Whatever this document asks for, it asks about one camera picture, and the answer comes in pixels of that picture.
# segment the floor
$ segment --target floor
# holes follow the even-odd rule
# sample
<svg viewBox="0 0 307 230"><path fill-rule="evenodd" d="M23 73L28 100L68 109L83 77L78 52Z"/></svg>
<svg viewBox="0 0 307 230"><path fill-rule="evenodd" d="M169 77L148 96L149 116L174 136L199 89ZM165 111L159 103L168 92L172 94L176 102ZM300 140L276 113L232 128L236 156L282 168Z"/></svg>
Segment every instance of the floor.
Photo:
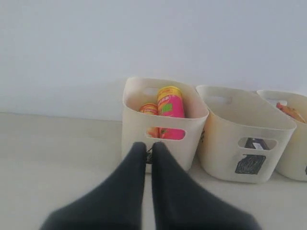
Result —
<svg viewBox="0 0 307 230"><path fill-rule="evenodd" d="M116 168L121 123L0 113L0 226L39 229L48 214L92 190ZM221 199L252 213L264 230L305 229L307 184L277 173L264 184L209 176L194 159L191 177ZM154 230L150 174L143 229Z"/></svg>

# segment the beverage can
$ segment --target beverage can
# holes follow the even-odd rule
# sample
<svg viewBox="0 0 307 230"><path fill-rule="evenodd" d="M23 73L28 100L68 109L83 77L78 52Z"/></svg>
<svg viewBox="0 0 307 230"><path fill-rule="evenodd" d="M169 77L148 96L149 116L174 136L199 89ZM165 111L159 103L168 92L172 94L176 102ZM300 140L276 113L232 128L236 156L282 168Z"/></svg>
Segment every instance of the beverage can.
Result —
<svg viewBox="0 0 307 230"><path fill-rule="evenodd" d="M182 94L175 86L166 86L158 92L158 114L161 116L182 117L184 118L184 108ZM160 138L181 140L185 136L182 129L160 127Z"/></svg>
<svg viewBox="0 0 307 230"><path fill-rule="evenodd" d="M142 105L142 107L139 109L139 112L150 115L158 115L158 106L154 103L146 103ZM146 130L146 134L152 138L159 138L159 128L149 127Z"/></svg>

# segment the white wall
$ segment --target white wall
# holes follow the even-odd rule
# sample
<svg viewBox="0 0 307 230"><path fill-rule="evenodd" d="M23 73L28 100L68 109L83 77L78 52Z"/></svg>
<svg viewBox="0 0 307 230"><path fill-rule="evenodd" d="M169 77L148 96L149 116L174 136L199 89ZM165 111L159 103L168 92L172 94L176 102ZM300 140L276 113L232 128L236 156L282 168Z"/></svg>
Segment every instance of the white wall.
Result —
<svg viewBox="0 0 307 230"><path fill-rule="evenodd" d="M121 119L130 75L307 94L305 0L0 0L0 111Z"/></svg>

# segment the plastic basket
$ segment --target plastic basket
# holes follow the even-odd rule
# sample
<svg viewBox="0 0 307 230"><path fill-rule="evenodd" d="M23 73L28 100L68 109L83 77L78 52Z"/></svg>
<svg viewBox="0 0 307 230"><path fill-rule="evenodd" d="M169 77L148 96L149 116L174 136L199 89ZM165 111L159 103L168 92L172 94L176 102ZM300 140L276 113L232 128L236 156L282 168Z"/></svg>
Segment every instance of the plastic basket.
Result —
<svg viewBox="0 0 307 230"><path fill-rule="evenodd" d="M198 149L202 167L222 180L267 181L296 128L295 122L255 93L206 85L196 89L210 110ZM253 143L251 148L247 145L250 140L264 142L266 147Z"/></svg>
<svg viewBox="0 0 307 230"><path fill-rule="evenodd" d="M273 104L275 108L276 102L286 101L287 106L297 109L303 118L307 119L307 97L291 92L268 90L258 90L257 94L263 99L275 102ZM276 170L291 179L307 181L307 124L284 115L295 121L297 128L280 158Z"/></svg>
<svg viewBox="0 0 307 230"><path fill-rule="evenodd" d="M173 85L181 90L186 118L148 115L138 112L145 103L157 103L156 94L147 94L146 89ZM123 95L122 157L129 152L135 141L142 141L149 150L153 143L166 144L179 165L188 170L191 167L197 145L209 111L195 89L189 85L170 80L129 78ZM150 138L146 135L149 127L177 128L185 131L181 140ZM151 172L147 164L146 172Z"/></svg>

